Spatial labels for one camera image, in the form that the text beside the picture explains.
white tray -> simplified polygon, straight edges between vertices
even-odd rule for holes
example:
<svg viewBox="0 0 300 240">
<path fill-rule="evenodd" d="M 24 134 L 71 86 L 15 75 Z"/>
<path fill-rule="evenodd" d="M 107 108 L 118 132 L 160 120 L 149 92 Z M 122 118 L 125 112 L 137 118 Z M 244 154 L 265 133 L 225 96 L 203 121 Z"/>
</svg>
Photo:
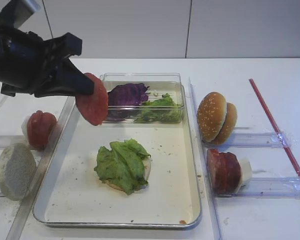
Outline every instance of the white tray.
<svg viewBox="0 0 300 240">
<path fill-rule="evenodd" d="M 75 107 L 33 205 L 50 227 L 187 229 L 201 220 L 187 111 L 177 124 L 92 126 Z M 129 196 L 99 181 L 101 146 L 135 139 L 151 154 L 149 187 Z"/>
</svg>

robotic arm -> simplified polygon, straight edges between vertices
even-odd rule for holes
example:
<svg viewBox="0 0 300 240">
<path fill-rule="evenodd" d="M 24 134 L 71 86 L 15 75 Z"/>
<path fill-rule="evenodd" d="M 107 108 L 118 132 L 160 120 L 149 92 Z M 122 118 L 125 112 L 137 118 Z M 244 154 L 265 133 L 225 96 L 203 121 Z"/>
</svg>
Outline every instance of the robotic arm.
<svg viewBox="0 0 300 240">
<path fill-rule="evenodd" d="M 0 12 L 1 93 L 36 98 L 93 94 L 94 83 L 69 60 L 81 55 L 81 39 L 66 33 L 43 40 L 18 29 L 39 9 L 34 0 L 11 0 Z"/>
</svg>

white wall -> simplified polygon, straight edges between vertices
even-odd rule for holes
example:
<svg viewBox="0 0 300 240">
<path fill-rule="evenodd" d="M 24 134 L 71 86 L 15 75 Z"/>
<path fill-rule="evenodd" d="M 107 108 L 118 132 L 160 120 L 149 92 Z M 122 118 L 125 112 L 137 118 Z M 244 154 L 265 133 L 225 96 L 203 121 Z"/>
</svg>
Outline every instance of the white wall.
<svg viewBox="0 0 300 240">
<path fill-rule="evenodd" d="M 83 39 L 81 58 L 300 57 L 300 0 L 44 2 L 55 37 Z M 21 30 L 51 38 L 43 9 Z"/>
</svg>

white table surface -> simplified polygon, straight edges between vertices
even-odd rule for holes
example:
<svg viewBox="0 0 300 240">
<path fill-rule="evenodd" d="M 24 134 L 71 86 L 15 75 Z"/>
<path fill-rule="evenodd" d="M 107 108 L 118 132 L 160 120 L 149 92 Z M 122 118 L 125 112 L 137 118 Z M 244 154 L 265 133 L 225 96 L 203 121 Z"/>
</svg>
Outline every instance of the white table surface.
<svg viewBox="0 0 300 240">
<path fill-rule="evenodd" d="M 292 151 L 300 165 L 300 59 L 73 59 L 82 72 L 104 73 L 180 73 L 186 91 L 188 110 L 192 111 L 189 80 L 195 86 L 196 105 L 211 91 L 222 93 L 238 110 L 238 127 L 250 131 L 273 132 L 249 82 L 255 80 L 281 130 L 292 141 Z M 7 99 L 0 109 L 0 134 L 20 135 L 25 115 L 37 109 L 58 116 L 65 97 L 37 99 L 29 95 Z M 194 156 L 200 165 L 192 112 L 190 127 Z M 296 176 L 282 149 L 235 150 L 251 156 L 251 165 L 265 170 L 262 176 Z M 223 239 L 300 239 L 300 200 L 296 199 L 218 199 L 218 214 Z M 0 198 L 0 240 L 5 239 L 17 211 L 17 204 Z M 191 230 L 113 230 L 52 229 L 38 223 L 30 213 L 20 239 L 214 239 L 208 203 L 202 197 L 203 217 Z"/>
</svg>

red straw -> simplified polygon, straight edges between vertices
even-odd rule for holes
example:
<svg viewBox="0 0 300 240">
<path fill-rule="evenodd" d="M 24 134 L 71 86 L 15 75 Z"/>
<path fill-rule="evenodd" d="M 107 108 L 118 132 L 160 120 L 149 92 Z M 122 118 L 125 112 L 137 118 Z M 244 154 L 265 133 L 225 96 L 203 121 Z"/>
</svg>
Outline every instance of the red straw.
<svg viewBox="0 0 300 240">
<path fill-rule="evenodd" d="M 267 115 L 267 117 L 268 117 L 268 119 L 269 119 L 269 121 L 270 121 L 270 123 L 271 123 L 271 125 L 272 125 L 272 127 L 274 129 L 274 131 L 277 134 L 281 134 L 281 131 L 280 131 L 280 129 L 279 129 L 279 127 L 278 127 L 278 125 L 277 125 L 274 117 L 272 116 L 269 108 L 267 107 L 267 104 L 266 104 L 265 100 L 261 96 L 261 93 L 259 92 L 259 90 L 258 90 L 258 88 L 257 88 L 257 86 L 255 84 L 255 81 L 253 79 L 249 79 L 249 82 L 250 82 L 250 84 L 251 84 L 251 86 L 252 86 L 252 88 L 253 88 L 253 90 L 254 90 L 257 98 L 259 99 L 259 102 L 260 102 L 261 106 L 263 107 L 263 110 L 265 111 L 265 114 Z M 298 164 L 295 156 L 293 155 L 290 147 L 283 145 L 283 148 L 284 148 L 284 150 L 285 150 L 288 158 L 290 159 L 290 162 L 292 163 L 292 166 L 293 166 L 296 174 L 298 174 L 298 176 L 300 177 L 300 166 L 299 166 L 299 164 Z"/>
</svg>

